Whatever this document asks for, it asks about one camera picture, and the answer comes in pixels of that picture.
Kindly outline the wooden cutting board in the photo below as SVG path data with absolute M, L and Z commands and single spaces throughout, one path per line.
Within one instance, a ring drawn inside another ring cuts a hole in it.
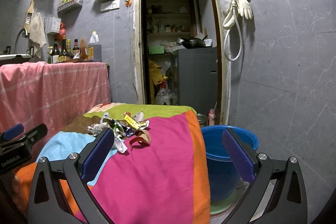
M 35 0 L 31 0 L 30 2 L 30 6 L 26 12 L 26 16 L 25 16 L 25 22 L 24 22 L 24 28 L 27 30 L 27 33 L 30 33 L 30 27 L 31 27 L 31 20 L 33 17 L 33 13 L 34 13 L 34 4 L 35 4 Z

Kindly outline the wrapper pile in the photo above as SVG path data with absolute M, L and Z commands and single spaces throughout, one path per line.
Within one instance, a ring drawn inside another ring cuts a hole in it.
M 87 126 L 87 131 L 97 137 L 104 129 L 108 128 L 113 131 L 114 134 L 114 144 L 112 148 L 116 149 L 119 153 L 125 153 L 127 151 L 127 146 L 124 143 L 126 138 L 130 140 L 135 137 L 135 134 L 139 130 L 135 130 L 130 127 L 126 121 L 124 121 L 125 114 L 130 115 L 135 121 L 140 124 L 139 130 L 149 129 L 150 121 L 146 120 L 143 111 L 139 111 L 134 115 L 129 112 L 123 114 L 123 119 L 113 119 L 110 115 L 105 112 L 99 123 L 94 123 Z

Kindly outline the pink checked cloth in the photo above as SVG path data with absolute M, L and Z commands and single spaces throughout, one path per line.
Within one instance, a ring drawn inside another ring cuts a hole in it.
M 104 63 L 40 61 L 1 66 L 1 131 L 18 123 L 25 131 L 41 123 L 48 128 L 47 136 L 33 146 L 34 156 L 76 117 L 110 100 Z

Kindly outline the pink bottle on floor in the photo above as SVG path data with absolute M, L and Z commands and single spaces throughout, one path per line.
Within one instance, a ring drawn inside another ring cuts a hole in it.
M 209 110 L 209 126 L 215 125 L 215 111 L 214 109 Z

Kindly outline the green box on shelf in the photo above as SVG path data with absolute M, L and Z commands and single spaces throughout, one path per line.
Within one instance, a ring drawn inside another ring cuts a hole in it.
M 150 55 L 160 55 L 165 53 L 164 46 L 149 46 Z

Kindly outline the dark soy sauce bottle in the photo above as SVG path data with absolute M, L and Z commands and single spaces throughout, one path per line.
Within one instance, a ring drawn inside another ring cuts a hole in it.
M 66 39 L 62 40 L 62 48 L 61 51 L 59 53 L 59 62 L 63 62 L 63 61 L 67 61 L 68 60 L 68 52 L 67 52 L 67 41 Z

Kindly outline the white wall socket plate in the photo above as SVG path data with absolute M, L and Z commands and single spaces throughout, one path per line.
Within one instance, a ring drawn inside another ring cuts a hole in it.
M 100 11 L 107 12 L 120 8 L 120 0 L 106 1 L 101 4 Z

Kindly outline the colourful patchwork cloth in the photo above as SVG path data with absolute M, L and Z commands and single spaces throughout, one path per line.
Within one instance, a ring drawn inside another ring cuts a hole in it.
M 88 184 L 93 196 L 114 223 L 209 223 L 205 143 L 191 107 L 99 104 L 56 133 L 40 156 L 63 160 L 93 140 L 87 127 L 104 114 L 121 120 L 138 112 L 149 121 L 151 142 L 133 136 L 125 153 L 112 148 Z

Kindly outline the yellow wrapper strip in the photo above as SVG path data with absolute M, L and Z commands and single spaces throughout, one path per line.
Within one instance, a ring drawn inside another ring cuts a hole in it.
M 126 123 L 133 129 L 139 130 L 140 124 L 137 121 L 135 121 L 130 115 L 125 114 L 124 121 L 126 121 Z

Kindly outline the beige hanging towel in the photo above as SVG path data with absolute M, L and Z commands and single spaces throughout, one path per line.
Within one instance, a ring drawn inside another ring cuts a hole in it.
M 46 45 L 46 34 L 44 28 L 44 20 L 41 13 L 37 12 L 31 21 L 30 34 L 31 46 L 34 48 L 34 55 L 38 58 L 42 57 L 42 47 Z

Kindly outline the dark grey cabinet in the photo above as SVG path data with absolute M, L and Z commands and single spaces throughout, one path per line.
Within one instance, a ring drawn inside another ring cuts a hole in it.
M 217 102 L 218 65 L 215 47 L 179 49 L 171 55 L 172 89 L 177 104 L 208 114 Z

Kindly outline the grey wall spice shelf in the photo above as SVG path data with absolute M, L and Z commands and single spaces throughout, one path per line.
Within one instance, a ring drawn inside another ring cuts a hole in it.
M 81 8 L 83 6 L 84 0 L 71 0 L 67 3 L 62 4 L 58 7 L 57 12 L 58 14 L 64 14 L 68 11 L 72 11 L 77 8 Z

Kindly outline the brown curled paper strip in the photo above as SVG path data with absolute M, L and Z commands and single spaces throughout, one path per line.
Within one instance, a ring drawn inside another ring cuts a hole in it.
M 135 137 L 129 141 L 131 148 L 149 147 L 151 144 L 151 137 L 147 130 L 139 130 L 136 132 Z

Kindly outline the orange wall hook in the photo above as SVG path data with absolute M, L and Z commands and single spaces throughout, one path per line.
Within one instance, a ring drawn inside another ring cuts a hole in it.
M 132 5 L 132 0 L 125 0 L 126 7 L 130 7 Z

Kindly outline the blue plastic bucket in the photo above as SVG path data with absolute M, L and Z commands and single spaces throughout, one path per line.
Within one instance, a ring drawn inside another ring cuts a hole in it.
M 223 131 L 228 128 L 234 130 L 254 150 L 259 146 L 257 136 L 240 127 L 214 125 L 201 128 L 206 148 L 211 201 L 221 201 L 229 197 L 240 180 L 240 175 L 222 143 Z

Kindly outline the black wok pan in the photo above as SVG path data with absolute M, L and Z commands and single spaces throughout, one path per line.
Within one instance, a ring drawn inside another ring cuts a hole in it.
M 206 47 L 205 41 L 200 38 L 181 38 L 181 45 L 188 50 Z

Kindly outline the steel bowl on floor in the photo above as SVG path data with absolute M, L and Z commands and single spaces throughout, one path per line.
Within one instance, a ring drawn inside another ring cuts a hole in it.
M 209 118 L 205 114 L 197 114 L 197 119 L 200 127 L 206 127 L 209 123 Z

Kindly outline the white rubber gloves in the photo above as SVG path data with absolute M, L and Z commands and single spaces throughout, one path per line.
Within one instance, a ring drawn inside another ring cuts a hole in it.
M 253 18 L 250 1 L 251 0 L 230 0 L 228 7 L 224 9 L 226 17 L 223 21 L 223 28 L 225 30 L 231 29 L 238 22 L 238 16 L 246 19 Z

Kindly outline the yellow bag in closet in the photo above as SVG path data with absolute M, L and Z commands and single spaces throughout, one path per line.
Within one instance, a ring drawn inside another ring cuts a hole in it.
M 160 85 L 163 82 L 163 76 L 161 72 L 161 66 L 154 61 L 149 60 L 149 77 L 150 77 L 150 102 L 154 104 L 155 95 L 154 87 Z

